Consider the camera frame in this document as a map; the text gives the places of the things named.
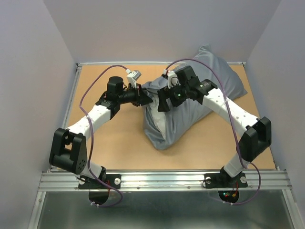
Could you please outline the white pillow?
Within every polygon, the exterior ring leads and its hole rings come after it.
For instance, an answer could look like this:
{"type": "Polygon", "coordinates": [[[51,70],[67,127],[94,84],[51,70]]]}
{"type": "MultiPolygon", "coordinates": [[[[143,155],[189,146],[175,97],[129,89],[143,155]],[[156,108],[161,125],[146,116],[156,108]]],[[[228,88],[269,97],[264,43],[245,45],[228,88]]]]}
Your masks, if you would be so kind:
{"type": "Polygon", "coordinates": [[[152,102],[147,105],[149,114],[152,117],[153,124],[161,133],[163,139],[166,139],[166,115],[165,112],[159,112],[159,98],[156,94],[152,94],[152,102]]]}

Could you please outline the grey pillowcase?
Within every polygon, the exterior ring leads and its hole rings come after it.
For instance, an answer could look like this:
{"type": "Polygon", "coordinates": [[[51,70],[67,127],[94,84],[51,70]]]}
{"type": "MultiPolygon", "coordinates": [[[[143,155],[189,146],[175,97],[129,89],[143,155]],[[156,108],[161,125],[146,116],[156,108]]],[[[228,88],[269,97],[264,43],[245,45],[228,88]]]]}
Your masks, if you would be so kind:
{"type": "MultiPolygon", "coordinates": [[[[199,48],[194,56],[194,61],[186,61],[173,69],[177,71],[185,66],[191,66],[200,81],[205,79],[211,80],[213,83],[223,84],[226,96],[231,100],[240,98],[247,94],[242,80],[236,72],[221,57],[216,56],[209,44],[199,48]]],[[[143,88],[147,89],[149,96],[157,94],[157,91],[167,85],[167,80],[158,77],[153,81],[143,84],[143,88]]],[[[211,109],[199,104],[197,101],[186,99],[178,107],[173,107],[170,100],[167,100],[170,111],[165,112],[166,115],[166,139],[163,139],[161,133],[153,124],[151,115],[149,114],[147,105],[143,106],[143,130],[152,145],[159,150],[169,148],[177,142],[181,136],[196,122],[207,116],[211,109]]]]}

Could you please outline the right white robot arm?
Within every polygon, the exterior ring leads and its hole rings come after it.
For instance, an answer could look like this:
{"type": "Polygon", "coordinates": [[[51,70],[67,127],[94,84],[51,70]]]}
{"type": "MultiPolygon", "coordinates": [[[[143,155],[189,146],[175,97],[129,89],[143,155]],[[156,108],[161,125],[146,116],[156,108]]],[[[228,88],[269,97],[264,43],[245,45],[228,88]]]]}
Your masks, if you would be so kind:
{"type": "Polygon", "coordinates": [[[236,177],[271,144],[271,121],[267,117],[258,118],[230,100],[219,85],[211,80],[200,81],[191,66],[177,72],[165,69],[162,73],[167,85],[158,90],[159,112],[180,106],[186,99],[197,101],[217,113],[231,124],[233,134],[239,134],[236,141],[235,156],[222,168],[219,180],[222,185],[230,186],[236,177]]]}

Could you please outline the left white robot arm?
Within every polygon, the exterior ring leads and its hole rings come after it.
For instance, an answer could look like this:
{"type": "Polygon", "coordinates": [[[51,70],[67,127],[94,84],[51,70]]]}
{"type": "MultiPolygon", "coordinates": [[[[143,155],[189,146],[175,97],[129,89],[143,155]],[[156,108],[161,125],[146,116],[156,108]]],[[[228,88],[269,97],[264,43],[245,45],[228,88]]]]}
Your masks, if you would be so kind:
{"type": "Polygon", "coordinates": [[[91,162],[87,155],[87,141],[94,139],[94,132],[110,121],[122,104],[143,106],[152,102],[146,90],[136,82],[140,76],[139,71],[130,72],[127,75],[127,87],[124,87],[121,77],[110,77],[107,90],[83,118],[66,129],[58,128],[55,131],[49,163],[73,174],[89,177],[90,183],[96,188],[103,187],[106,169],[91,162]]]}

